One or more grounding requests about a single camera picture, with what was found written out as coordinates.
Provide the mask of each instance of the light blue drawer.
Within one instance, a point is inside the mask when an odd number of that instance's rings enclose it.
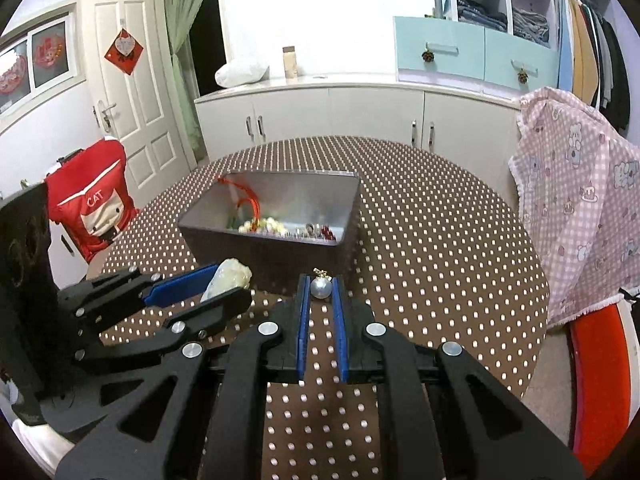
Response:
[[[484,77],[484,27],[469,23],[396,16],[396,62],[399,70]],[[422,59],[426,45],[434,54]]]
[[[484,80],[529,92],[542,86],[558,86],[558,53],[533,41],[496,30],[485,31]],[[527,82],[518,81],[518,72]]]

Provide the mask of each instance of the plastic bag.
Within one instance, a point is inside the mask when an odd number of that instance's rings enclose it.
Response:
[[[216,72],[216,83],[224,88],[260,81],[268,65],[247,57],[234,59]]]
[[[207,285],[207,290],[204,291],[200,301],[214,298],[223,292],[236,288],[236,286],[249,288],[252,275],[249,267],[244,266],[235,258],[228,258],[216,269],[216,273]]]

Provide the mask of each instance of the brown tablecloth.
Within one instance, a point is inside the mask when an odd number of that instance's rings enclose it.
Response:
[[[376,320],[416,343],[456,340],[522,396],[546,328],[548,287],[516,214],[482,181],[431,153],[357,137],[283,140],[244,150],[196,170],[149,204],[114,244],[104,265],[132,264],[172,276],[197,266],[177,227],[220,174],[231,170],[356,171],[362,219],[349,289]],[[252,307],[210,338],[229,343],[268,319],[278,296],[252,291]],[[102,336],[151,336],[164,310],[145,309]],[[330,304],[310,316],[305,381],[268,389],[262,478],[380,478],[375,387],[338,382]]]

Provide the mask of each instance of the folded clothes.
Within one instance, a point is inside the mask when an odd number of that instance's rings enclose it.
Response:
[[[507,31],[507,17],[503,13],[488,12],[483,5],[473,0],[458,0],[458,20],[501,32]]]
[[[481,14],[484,14],[488,18],[498,20],[499,22],[504,23],[505,26],[507,25],[506,14],[504,14],[503,12],[490,12],[484,5],[479,4],[474,0],[458,0],[458,9],[460,9],[460,7],[474,9]]]
[[[544,46],[549,45],[549,23],[546,18],[531,10],[513,7],[513,34]]]
[[[473,25],[481,25],[482,27],[490,28],[492,30],[497,30],[499,32],[507,32],[506,27],[498,27],[497,25],[494,25],[493,23],[483,23],[480,20],[478,20],[477,18],[470,19],[470,18],[466,18],[465,16],[460,16],[458,18],[458,21],[460,23],[471,23]]]
[[[468,8],[458,10],[458,20],[466,23],[475,23],[477,25],[482,25],[483,27],[500,30],[501,32],[507,31],[507,27],[504,23]]]

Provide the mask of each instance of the window frame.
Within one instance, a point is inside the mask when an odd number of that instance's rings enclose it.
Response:
[[[0,136],[35,108],[73,86],[86,81],[81,49],[82,34],[79,28],[79,3],[80,0],[65,0],[55,6],[41,9],[36,15],[27,17],[9,33],[0,38],[0,43],[6,45],[6,47],[2,48],[1,52],[3,54],[15,47],[15,45],[25,40],[27,41],[27,65],[31,84],[31,92],[28,95],[0,114]],[[66,58],[69,70],[35,88],[31,37],[33,34],[37,34],[61,22],[65,22]]]

